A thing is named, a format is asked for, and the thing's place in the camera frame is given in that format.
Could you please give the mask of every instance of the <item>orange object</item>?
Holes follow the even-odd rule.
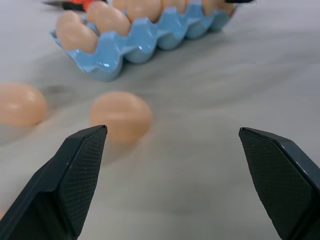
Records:
[[[148,104],[125,91],[100,96],[90,110],[91,126],[106,125],[107,138],[117,143],[134,143],[150,129],[153,121]]]

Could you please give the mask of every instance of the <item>plastic egg tray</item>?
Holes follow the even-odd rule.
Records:
[[[193,40],[207,31],[220,31],[229,20],[227,13],[222,10],[205,16],[201,4],[188,5],[183,14],[176,7],[168,7],[163,10],[156,23],[150,22],[146,17],[136,19],[126,37],[114,31],[99,35],[94,23],[86,23],[98,35],[95,52],[85,53],[79,49],[65,52],[84,73],[95,79],[111,81],[120,73],[124,59],[134,64],[143,64],[153,56],[156,47],[173,50],[184,38]],[[50,34],[63,49],[56,31],[53,30]]]

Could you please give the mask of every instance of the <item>egg tray cup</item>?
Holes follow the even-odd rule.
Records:
[[[190,4],[183,14],[176,7],[167,7],[156,23],[150,22],[147,17],[136,19],[128,36],[120,36],[115,31],[99,34],[94,23],[86,22],[98,35],[96,50],[93,53],[80,49],[64,51],[84,73],[108,82],[119,75],[124,58],[133,64],[143,64],[153,56],[156,47],[173,50],[184,38],[194,40],[208,31],[219,32],[229,20],[230,17],[223,10],[215,10],[206,16],[201,4]],[[50,34],[63,49],[56,31]]]

